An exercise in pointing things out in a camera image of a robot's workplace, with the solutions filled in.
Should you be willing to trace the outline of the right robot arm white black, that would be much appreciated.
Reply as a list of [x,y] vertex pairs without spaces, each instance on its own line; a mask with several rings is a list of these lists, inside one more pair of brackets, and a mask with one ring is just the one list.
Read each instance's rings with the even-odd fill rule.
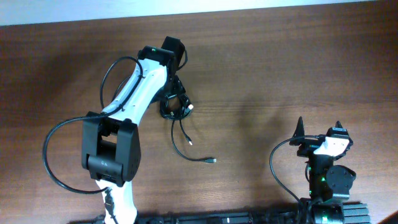
[[299,117],[291,146],[297,155],[308,159],[305,175],[309,198],[299,200],[298,223],[344,223],[343,203],[349,199],[356,173],[334,162],[344,157],[353,145],[348,131],[336,122],[326,134],[305,135],[303,118]]

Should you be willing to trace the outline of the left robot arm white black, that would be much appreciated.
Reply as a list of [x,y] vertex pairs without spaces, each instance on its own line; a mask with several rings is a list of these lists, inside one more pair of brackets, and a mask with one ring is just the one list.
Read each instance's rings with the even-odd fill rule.
[[83,122],[81,164],[101,189],[105,223],[134,223],[132,180],[140,161],[138,126],[150,104],[166,104],[185,93],[176,72],[183,65],[185,46],[167,36],[160,48],[139,51],[133,74],[100,113]]

